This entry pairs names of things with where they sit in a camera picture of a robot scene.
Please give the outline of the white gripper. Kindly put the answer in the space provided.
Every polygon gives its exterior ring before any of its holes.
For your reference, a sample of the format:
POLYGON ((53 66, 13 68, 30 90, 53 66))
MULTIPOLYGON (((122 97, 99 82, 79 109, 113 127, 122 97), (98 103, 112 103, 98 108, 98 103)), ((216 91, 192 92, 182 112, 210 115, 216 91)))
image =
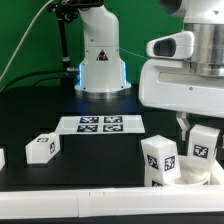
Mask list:
POLYGON ((183 141, 190 128, 187 113, 224 118, 224 78, 194 75, 189 69, 184 61, 151 59, 139 82, 144 106, 177 111, 183 141))

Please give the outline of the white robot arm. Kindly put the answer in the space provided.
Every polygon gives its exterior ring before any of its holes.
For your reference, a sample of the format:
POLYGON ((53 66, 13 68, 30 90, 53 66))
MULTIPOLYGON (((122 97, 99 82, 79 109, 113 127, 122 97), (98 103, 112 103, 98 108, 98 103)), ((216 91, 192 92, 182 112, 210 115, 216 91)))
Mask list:
MULTIPOLYGON (((183 28, 147 43, 149 59, 141 70, 140 102, 175 111, 183 130, 189 127, 189 113, 224 118, 224 0, 156 1, 168 14, 181 17, 183 28)), ((108 98, 128 89, 117 18, 103 6, 79 12, 85 57, 75 90, 108 98)))

